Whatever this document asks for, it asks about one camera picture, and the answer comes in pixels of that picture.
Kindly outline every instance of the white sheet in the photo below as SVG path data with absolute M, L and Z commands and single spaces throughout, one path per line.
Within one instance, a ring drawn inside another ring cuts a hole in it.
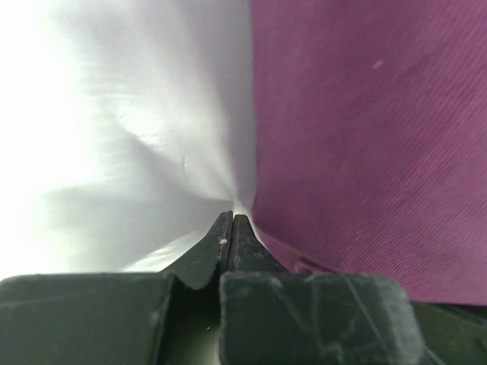
M 247 212 L 246 1 L 2 7 L 0 278 L 160 270 Z

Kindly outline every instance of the white surface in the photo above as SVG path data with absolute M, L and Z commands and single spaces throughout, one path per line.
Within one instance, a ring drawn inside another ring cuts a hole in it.
M 0 278 L 158 270 L 249 207 L 247 2 L 2 7 Z

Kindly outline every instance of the white cloth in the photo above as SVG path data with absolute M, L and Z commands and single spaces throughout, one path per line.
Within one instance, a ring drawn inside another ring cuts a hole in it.
M 255 192 L 245 1 L 2 5 L 0 278 L 160 270 Z

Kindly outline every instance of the purple fabric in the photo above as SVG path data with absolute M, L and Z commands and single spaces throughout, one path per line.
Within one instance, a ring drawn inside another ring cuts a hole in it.
M 487 2 L 255 0 L 252 17 L 270 251 L 487 304 Z

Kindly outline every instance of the maroon cloth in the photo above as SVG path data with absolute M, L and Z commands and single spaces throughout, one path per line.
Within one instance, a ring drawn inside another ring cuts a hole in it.
M 487 304 L 487 2 L 255 0 L 264 243 Z

